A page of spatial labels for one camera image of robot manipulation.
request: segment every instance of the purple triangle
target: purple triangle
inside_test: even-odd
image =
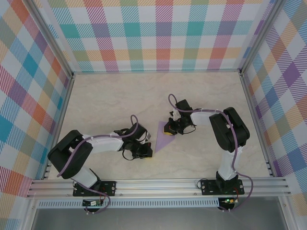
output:
[[[171,143],[173,140],[175,140],[175,136],[170,136],[163,133],[164,126],[166,124],[167,122],[159,121],[157,142],[155,144],[155,152],[158,152],[159,150],[163,149],[166,145]]]

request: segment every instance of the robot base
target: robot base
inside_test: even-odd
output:
[[[73,196],[99,196],[99,194],[90,192],[77,183],[73,185]],[[115,190],[116,190],[116,181],[100,181],[98,180],[90,189],[93,189],[95,191],[99,191],[102,193],[107,194],[108,196],[115,196]]]
[[[234,186],[231,189],[228,189],[224,191],[223,193],[221,192],[220,188],[216,184],[216,180],[201,180],[201,194],[203,196],[207,195],[237,195],[237,191],[239,195],[243,195],[244,192],[244,187],[242,180],[237,180]]]

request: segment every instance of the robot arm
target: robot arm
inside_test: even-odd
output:
[[[83,184],[87,188],[99,184],[99,177],[90,169],[83,166],[90,154],[104,151],[124,151],[132,152],[132,159],[152,157],[153,151],[149,132],[142,126],[138,125],[137,130],[129,137],[136,127],[134,124],[130,129],[114,131],[105,137],[92,138],[84,142],[74,154],[69,165],[62,173],[63,179],[73,179]],[[48,154],[48,159],[61,172],[65,167],[69,157],[77,145],[89,135],[82,135],[78,130],[69,132]]]
[[[204,113],[197,111],[189,106],[186,100],[176,103],[176,108],[189,112],[173,110],[168,123],[164,127],[164,133],[168,135],[176,135],[177,133],[185,134],[184,129],[189,126],[209,125],[211,124],[216,140],[219,146],[224,150],[222,163],[219,170],[216,172],[216,185],[221,193],[226,193],[229,189],[235,187],[238,180],[237,173],[233,170],[232,162],[234,159],[235,141],[228,122],[222,114]],[[235,161],[235,167],[239,162],[239,157],[242,153],[247,139],[249,139],[249,131],[242,119],[232,107],[229,107],[223,112],[228,116],[235,130],[238,141],[238,152]]]

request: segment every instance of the vent grille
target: vent grille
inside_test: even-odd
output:
[[[109,208],[218,207],[218,198],[111,199]],[[38,208],[84,208],[81,199],[40,200]]]

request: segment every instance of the marble floor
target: marble floor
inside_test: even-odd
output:
[[[250,131],[238,171],[252,177],[269,176],[238,73],[121,73],[77,75],[60,138],[72,129],[97,135],[130,128],[130,115],[151,133],[151,159],[123,159],[121,152],[89,156],[85,165],[103,179],[215,177],[223,150],[211,126],[197,126],[188,135],[155,153],[159,121],[168,121],[168,95],[186,99],[192,108],[234,107]],[[52,168],[49,179],[56,179]]]

